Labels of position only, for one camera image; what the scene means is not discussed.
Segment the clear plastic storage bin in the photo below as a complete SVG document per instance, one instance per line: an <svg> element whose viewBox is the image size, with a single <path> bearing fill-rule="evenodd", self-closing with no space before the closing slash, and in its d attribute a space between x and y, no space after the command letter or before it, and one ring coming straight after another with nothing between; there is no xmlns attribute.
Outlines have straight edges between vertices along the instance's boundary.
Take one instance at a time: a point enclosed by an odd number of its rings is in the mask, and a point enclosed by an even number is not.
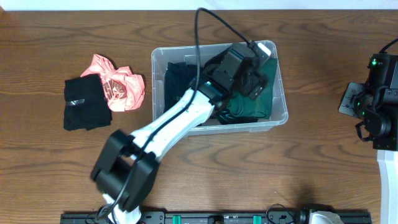
<svg viewBox="0 0 398 224"><path fill-rule="evenodd" d="M164 113L165 97L165 73L169 62L185 62L187 64L196 64L195 47L159 47L152 51L152 119L155 120ZM275 126L283 125L289 118L286 105L284 87L280 68L277 68L273 86L272 112L270 118L259 119L256 123L243 124L220 124L216 119L208 119L201 126L191 129L187 134L226 134L236 132L262 132L268 131Z"/></svg>

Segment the dark navy garment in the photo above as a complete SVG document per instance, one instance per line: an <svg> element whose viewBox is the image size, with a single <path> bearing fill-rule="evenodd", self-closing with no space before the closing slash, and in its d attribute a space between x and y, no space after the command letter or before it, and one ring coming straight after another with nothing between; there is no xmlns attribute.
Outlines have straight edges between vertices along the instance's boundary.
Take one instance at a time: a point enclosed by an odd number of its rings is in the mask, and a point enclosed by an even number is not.
<svg viewBox="0 0 398 224"><path fill-rule="evenodd" d="M186 64L185 62L168 63L164 76L164 112L181 99L196 75L196 65Z"/></svg>

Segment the coral orange shirt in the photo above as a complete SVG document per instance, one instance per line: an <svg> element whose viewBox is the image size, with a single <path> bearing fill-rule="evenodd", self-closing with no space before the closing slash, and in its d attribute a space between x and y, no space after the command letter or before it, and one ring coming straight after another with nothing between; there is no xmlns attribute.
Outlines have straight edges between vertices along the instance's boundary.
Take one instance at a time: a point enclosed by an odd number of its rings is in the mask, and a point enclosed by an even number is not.
<svg viewBox="0 0 398 224"><path fill-rule="evenodd" d="M142 105L146 95L144 79L130 67L116 68L110 59L94 54L91 65L80 76L91 74L99 75L111 111L136 110Z"/></svg>

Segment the black shirt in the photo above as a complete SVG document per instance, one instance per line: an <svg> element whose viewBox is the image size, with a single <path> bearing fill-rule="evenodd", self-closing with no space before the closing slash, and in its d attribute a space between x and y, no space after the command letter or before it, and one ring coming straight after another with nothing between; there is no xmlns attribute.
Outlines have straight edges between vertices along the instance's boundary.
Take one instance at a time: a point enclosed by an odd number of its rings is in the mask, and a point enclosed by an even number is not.
<svg viewBox="0 0 398 224"><path fill-rule="evenodd" d="M200 81L229 85L235 81L239 69L240 56L229 48L214 56L204 66L200 73Z"/></svg>

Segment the dark green garment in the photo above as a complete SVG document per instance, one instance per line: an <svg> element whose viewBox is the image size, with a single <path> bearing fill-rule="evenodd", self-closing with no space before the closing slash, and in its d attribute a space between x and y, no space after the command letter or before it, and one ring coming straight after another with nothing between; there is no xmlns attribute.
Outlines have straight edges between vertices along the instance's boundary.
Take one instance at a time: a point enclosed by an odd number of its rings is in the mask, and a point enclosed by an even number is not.
<svg viewBox="0 0 398 224"><path fill-rule="evenodd" d="M269 119L272 112L273 86L278 60L270 58L261 68L267 75L268 84L262 93L252 100L240 93L235 93L226 109L219 115L223 124L255 123L258 119Z"/></svg>

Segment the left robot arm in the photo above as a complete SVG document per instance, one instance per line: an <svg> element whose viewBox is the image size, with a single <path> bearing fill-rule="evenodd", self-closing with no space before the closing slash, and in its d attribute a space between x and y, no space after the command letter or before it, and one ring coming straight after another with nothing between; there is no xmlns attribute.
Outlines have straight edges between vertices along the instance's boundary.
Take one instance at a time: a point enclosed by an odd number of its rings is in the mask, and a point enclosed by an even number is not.
<svg viewBox="0 0 398 224"><path fill-rule="evenodd" d="M264 63L208 65L197 72L182 98L155 121L131 134L115 131L90 175L106 200L95 220L137 223L139 206L152 190L165 154L235 92L256 100L273 87L273 79L274 73Z"/></svg>

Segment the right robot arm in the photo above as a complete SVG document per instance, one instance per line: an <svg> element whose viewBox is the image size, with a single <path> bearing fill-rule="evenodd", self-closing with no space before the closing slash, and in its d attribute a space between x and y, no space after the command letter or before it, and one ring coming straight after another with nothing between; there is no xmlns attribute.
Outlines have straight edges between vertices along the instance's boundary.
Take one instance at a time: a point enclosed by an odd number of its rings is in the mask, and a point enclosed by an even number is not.
<svg viewBox="0 0 398 224"><path fill-rule="evenodd" d="M358 118L358 137L373 143L381 176L380 222L397 224L397 56L373 54L368 69L365 83L348 84L338 111Z"/></svg>

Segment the black garment with tape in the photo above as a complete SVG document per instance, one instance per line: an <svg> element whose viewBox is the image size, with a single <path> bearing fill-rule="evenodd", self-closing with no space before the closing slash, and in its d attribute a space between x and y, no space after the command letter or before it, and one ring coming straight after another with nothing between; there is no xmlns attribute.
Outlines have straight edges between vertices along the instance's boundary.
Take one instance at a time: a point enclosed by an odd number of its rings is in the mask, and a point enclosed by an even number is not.
<svg viewBox="0 0 398 224"><path fill-rule="evenodd" d="M67 131L88 131L111 124L111 110L98 74L66 80L64 98L63 127Z"/></svg>

